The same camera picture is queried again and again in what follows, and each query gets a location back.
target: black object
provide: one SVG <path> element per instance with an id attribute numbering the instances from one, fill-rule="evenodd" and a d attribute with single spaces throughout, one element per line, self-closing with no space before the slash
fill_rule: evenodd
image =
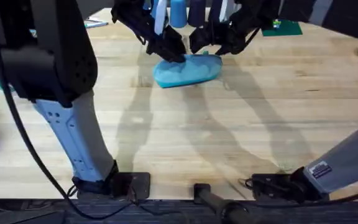
<path id="1" fill-rule="evenodd" d="M 328 194 L 319 193 L 303 175 L 303 167 L 292 174 L 253 174 L 245 187 L 257 202 L 286 200 L 297 203 L 326 202 Z"/>
<path id="2" fill-rule="evenodd" d="M 192 27 L 200 27 L 205 23 L 206 0 L 191 0 L 187 23 Z"/>
<path id="3" fill-rule="evenodd" d="M 279 2 L 266 0 L 238 0 L 241 8 L 227 22 L 219 22 L 220 0 L 214 0 L 208 22 L 190 35 L 191 52 L 196 53 L 204 46 L 218 44 L 217 55 L 239 54 L 255 37 L 259 29 L 272 29 L 272 20 L 277 17 Z"/>
<path id="4" fill-rule="evenodd" d="M 72 179 L 78 189 L 79 199 L 109 198 L 121 200 L 147 199 L 150 195 L 150 174 L 147 172 L 118 172 L 117 162 L 102 182 L 88 182 L 77 177 Z"/>
<path id="5" fill-rule="evenodd" d="M 181 35 L 171 26 L 166 26 L 161 35 L 154 32 L 154 18 L 151 16 L 150 10 L 143 9 L 144 0 L 117 0 L 111 9 L 112 21 L 122 22 L 130 28 L 145 45 L 147 53 L 158 54 L 168 62 L 184 62 L 186 47 L 181 41 Z"/>
<path id="6" fill-rule="evenodd" d="M 221 223 L 233 224 L 268 224 L 266 220 L 253 217 L 248 210 L 234 200 L 223 200 L 211 193 L 209 184 L 194 185 L 194 203 L 202 203 L 212 209 Z"/>
<path id="7" fill-rule="evenodd" d="M 223 0 L 212 0 L 211 9 L 209 10 L 208 20 L 219 23 L 219 15 L 221 13 Z"/>

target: blue cloth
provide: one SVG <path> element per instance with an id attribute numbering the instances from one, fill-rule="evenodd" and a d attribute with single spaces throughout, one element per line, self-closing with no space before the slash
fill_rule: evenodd
<path id="1" fill-rule="evenodd" d="M 154 80 L 162 87 L 191 85 L 215 79 L 222 70 L 217 55 L 185 55 L 186 62 L 161 61 L 154 67 Z"/>

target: blue bottle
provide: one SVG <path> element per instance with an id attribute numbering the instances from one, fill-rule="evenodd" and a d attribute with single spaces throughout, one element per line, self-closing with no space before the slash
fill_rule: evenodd
<path id="1" fill-rule="evenodd" d="M 170 23 L 172 27 L 183 28 L 187 24 L 185 0 L 171 0 Z"/>

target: black mat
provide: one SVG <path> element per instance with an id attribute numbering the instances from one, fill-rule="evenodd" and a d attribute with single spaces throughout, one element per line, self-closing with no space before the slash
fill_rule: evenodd
<path id="1" fill-rule="evenodd" d="M 7 210 L 12 206 L 5 203 L 3 210 Z M 127 202 L 100 201 L 80 202 L 75 200 L 77 206 L 87 214 L 94 216 L 102 216 L 109 214 Z M 181 210 L 185 212 L 192 224 L 201 223 L 219 223 L 214 213 L 205 206 L 195 205 L 191 201 L 174 201 L 174 200 L 148 200 L 143 204 L 144 207 L 153 211 Z M 297 208 L 297 209 L 261 209 L 248 207 L 250 213 L 256 217 L 264 217 L 271 220 L 272 223 L 293 223 L 293 224 L 353 224 L 358 223 L 358 202 L 346 203 L 342 205 L 316 207 L 316 208 Z M 166 223 L 166 224 L 182 224 L 184 219 L 180 214 L 167 215 L 162 217 L 154 217 L 135 205 L 131 205 L 117 215 L 102 221 L 86 220 L 76 215 L 73 210 L 64 201 L 54 201 L 53 205 L 45 210 L 65 210 L 67 224 L 115 224 L 115 223 Z"/>

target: black cylinder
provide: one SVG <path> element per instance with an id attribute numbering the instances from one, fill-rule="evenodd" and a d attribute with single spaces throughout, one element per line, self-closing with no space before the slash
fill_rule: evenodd
<path id="1" fill-rule="evenodd" d="M 212 0 L 211 9 L 209 10 L 208 20 L 219 24 L 219 15 L 221 14 L 223 0 Z"/>
<path id="2" fill-rule="evenodd" d="M 206 0 L 190 0 L 187 23 L 192 27 L 200 27 L 205 22 Z"/>

